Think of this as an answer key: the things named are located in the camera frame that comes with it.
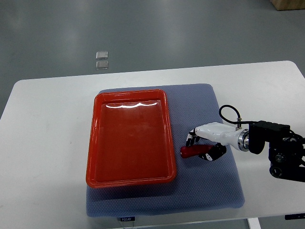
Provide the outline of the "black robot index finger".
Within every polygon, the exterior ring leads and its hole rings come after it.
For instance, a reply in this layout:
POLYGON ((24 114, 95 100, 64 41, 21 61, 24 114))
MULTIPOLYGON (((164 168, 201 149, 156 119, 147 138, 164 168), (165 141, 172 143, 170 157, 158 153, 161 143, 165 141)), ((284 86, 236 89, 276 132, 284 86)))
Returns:
POLYGON ((199 140, 200 140, 199 136, 188 135, 185 146, 192 146, 194 143, 198 142, 199 140))

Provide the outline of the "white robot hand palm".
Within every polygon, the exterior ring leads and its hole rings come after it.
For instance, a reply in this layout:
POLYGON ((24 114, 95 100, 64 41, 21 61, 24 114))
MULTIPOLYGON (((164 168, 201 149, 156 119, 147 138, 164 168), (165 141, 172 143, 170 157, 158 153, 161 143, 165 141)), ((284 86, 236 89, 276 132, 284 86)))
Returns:
POLYGON ((241 129, 236 130, 235 127, 217 122, 198 126, 194 130, 197 136, 210 140, 212 142, 221 143, 224 146, 238 145, 238 137, 241 133, 241 129))

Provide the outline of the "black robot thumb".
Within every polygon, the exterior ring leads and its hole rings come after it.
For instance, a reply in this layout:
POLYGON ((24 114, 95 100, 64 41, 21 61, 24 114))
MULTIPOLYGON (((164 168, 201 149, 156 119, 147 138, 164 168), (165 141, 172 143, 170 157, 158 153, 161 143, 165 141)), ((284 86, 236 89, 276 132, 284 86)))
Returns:
POLYGON ((221 158, 225 153, 227 149, 226 146, 223 146, 220 143, 215 144, 212 146, 208 152, 206 153, 201 153, 199 155, 199 158, 206 160, 206 161, 215 161, 219 158, 221 158))

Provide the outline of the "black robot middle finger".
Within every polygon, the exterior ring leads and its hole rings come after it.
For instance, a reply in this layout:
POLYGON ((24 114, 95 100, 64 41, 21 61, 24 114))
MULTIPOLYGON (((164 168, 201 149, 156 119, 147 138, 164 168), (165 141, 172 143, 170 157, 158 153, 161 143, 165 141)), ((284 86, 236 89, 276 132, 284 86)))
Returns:
POLYGON ((196 140, 196 132, 195 130, 191 130, 186 138, 186 143, 194 143, 196 140))

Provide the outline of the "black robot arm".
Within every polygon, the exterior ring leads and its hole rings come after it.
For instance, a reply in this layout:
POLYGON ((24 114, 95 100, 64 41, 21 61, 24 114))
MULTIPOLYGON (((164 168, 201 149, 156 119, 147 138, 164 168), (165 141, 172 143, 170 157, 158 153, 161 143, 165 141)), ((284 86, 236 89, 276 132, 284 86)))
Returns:
POLYGON ((181 147, 182 158, 199 156, 215 161, 226 153, 226 146, 236 150, 260 154, 269 144, 270 174, 279 179, 304 182, 305 139, 294 133, 289 125, 258 121, 247 129, 238 122, 236 127, 213 122, 191 130, 186 145, 181 147))

